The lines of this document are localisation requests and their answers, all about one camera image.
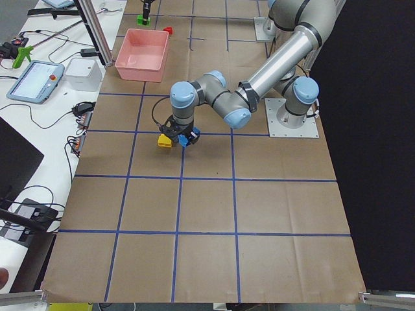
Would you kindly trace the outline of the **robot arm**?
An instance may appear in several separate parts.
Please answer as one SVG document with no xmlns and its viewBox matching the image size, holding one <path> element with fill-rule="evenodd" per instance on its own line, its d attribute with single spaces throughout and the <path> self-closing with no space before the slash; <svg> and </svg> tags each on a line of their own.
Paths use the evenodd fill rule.
<svg viewBox="0 0 415 311">
<path fill-rule="evenodd" d="M 248 79 L 231 92 L 221 72 L 210 71 L 193 81 L 171 87 L 172 115 L 160 131 L 173 142 L 187 147 L 197 142 L 194 125 L 197 106 L 207 104 L 232 129 L 245 126 L 259 101 L 295 70 L 296 64 L 328 39 L 337 18 L 334 1 L 269 1 L 268 20 L 290 38 Z"/>
</svg>

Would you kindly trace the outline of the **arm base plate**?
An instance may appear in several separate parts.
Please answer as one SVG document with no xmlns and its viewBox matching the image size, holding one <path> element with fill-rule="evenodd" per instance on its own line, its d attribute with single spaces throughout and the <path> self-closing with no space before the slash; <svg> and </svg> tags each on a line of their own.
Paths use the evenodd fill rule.
<svg viewBox="0 0 415 311">
<path fill-rule="evenodd" d="M 288 112 L 284 98 L 266 98 L 268 132 L 271 138 L 318 139 L 315 117 L 295 116 Z"/>
<path fill-rule="evenodd" d="M 270 42 L 276 37 L 276 26 L 269 17 L 254 17 L 256 42 Z"/>
</svg>

